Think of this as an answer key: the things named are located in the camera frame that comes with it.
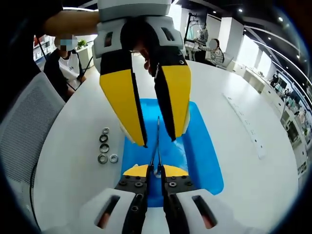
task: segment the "screw hole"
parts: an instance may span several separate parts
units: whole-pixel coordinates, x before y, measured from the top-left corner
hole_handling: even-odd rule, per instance
[[[138,211],[138,207],[137,207],[137,206],[133,206],[133,207],[131,208],[131,210],[132,210],[132,211]]]

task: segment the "gray chair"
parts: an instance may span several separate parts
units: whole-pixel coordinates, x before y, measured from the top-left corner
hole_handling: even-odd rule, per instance
[[[221,68],[223,70],[226,70],[227,67],[230,65],[231,61],[233,60],[233,56],[227,54],[227,53],[223,53],[224,55],[224,61],[223,61],[223,64],[222,65],[217,65],[216,67],[217,68]]]
[[[41,72],[20,93],[0,123],[0,159],[6,177],[25,214],[30,207],[31,173],[50,128],[65,105],[47,76]]]

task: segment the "silver washer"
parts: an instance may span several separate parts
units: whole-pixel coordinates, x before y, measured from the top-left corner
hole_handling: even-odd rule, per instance
[[[109,133],[109,128],[104,128],[102,132],[103,132],[103,134],[108,134]]]
[[[110,155],[110,156],[109,156],[109,161],[110,161],[111,163],[116,163],[116,162],[118,162],[118,156],[115,155],[115,154]]]
[[[98,161],[100,164],[105,164],[105,163],[107,163],[107,161],[108,161],[108,157],[107,157],[107,155],[105,155],[105,154],[100,154],[100,155],[97,157],[97,161]]]

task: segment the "black shirt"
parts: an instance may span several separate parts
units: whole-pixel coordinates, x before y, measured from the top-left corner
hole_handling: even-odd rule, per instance
[[[5,1],[2,9],[9,12],[7,22],[3,22],[7,28],[0,83],[0,121],[21,90],[40,72],[33,59],[34,35],[44,34],[43,24],[62,10],[62,4],[61,0],[17,0]]]

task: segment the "human hand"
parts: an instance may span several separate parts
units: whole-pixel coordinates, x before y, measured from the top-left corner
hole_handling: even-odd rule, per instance
[[[137,42],[136,47],[134,48],[134,51],[139,52],[145,58],[144,68],[145,70],[148,70],[149,74],[151,75],[152,69],[150,65],[149,53],[141,40]]]
[[[86,79],[87,79],[87,78],[86,78],[85,76],[83,76],[83,77],[81,78],[81,83],[84,83]]]

